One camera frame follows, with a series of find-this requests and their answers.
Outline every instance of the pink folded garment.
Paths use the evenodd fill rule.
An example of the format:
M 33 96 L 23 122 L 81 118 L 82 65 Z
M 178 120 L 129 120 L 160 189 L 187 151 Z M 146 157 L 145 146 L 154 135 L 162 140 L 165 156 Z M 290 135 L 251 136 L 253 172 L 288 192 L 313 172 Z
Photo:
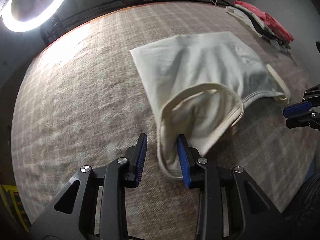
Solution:
M 250 3 L 236 0 L 234 5 L 236 4 L 247 8 L 248 10 L 252 11 L 255 15 L 257 15 L 259 18 L 261 18 L 261 20 L 263 20 L 279 38 L 287 42 L 294 40 L 292 35 L 280 24 L 280 22 L 274 19 L 271 15 L 259 10 L 257 7 L 253 6 Z

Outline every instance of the stack of clothes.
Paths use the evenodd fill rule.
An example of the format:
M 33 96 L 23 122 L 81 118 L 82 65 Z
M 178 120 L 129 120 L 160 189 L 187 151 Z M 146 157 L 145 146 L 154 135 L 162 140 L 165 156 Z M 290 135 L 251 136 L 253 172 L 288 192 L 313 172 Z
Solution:
M 264 38 L 279 51 L 287 52 L 292 35 L 271 15 L 257 7 L 236 0 L 233 6 L 227 6 L 227 13 L 247 24 L 260 38 Z

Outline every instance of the checkered cloth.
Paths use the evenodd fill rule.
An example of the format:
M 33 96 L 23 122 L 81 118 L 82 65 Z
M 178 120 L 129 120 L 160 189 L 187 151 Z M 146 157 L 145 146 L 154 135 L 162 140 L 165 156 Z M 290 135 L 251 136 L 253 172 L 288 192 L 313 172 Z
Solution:
M 279 73 L 292 103 L 310 87 L 299 62 L 224 10 L 170 2 L 118 11 L 67 33 L 33 60 L 12 123 L 13 169 L 31 222 L 82 165 L 110 163 L 144 132 L 142 181 L 125 192 L 129 234 L 194 239 L 198 190 L 167 180 L 159 169 L 156 125 L 129 50 L 176 34 L 230 31 Z M 280 211 L 300 187 L 317 138 L 309 127 L 287 129 L 282 107 L 271 98 L 257 100 L 246 109 L 238 132 L 207 155 L 221 167 L 243 166 Z

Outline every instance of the metal bolt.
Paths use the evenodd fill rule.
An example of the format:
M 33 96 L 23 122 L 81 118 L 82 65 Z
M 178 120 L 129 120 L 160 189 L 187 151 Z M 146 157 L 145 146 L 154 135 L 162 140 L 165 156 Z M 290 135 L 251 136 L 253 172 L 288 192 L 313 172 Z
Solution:
M 242 172 L 243 172 L 243 168 L 240 167 L 240 166 L 236 166 L 236 167 L 235 167 L 235 172 L 236 172 L 236 173 L 242 173 Z
M 119 164 L 124 164 L 126 162 L 127 162 L 127 158 L 121 157 L 121 158 L 118 159 L 118 163 Z
M 88 172 L 90 170 L 90 167 L 88 165 L 82 166 L 80 169 L 82 172 Z
M 200 164 L 206 164 L 208 162 L 208 160 L 206 158 L 199 158 L 198 159 L 198 163 Z

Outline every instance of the beige blanket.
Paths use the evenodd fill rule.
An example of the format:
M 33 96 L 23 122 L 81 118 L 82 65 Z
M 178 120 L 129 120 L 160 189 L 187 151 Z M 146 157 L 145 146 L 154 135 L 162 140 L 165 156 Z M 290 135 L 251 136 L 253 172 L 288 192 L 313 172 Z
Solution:
M 130 8 L 67 33 L 30 65 L 12 123 L 12 162 L 20 196 L 33 222 L 82 165 L 104 166 L 148 135 L 142 181 L 126 189 L 130 235 L 193 239 L 198 191 L 168 181 L 156 159 L 156 126 L 129 50 L 176 34 L 230 31 L 280 74 L 301 101 L 310 87 L 305 69 L 276 51 L 223 8 L 175 2 Z M 232 139 L 209 159 L 243 166 L 280 211 L 295 195 L 313 158 L 316 132 L 287 129 L 282 107 L 259 99 Z

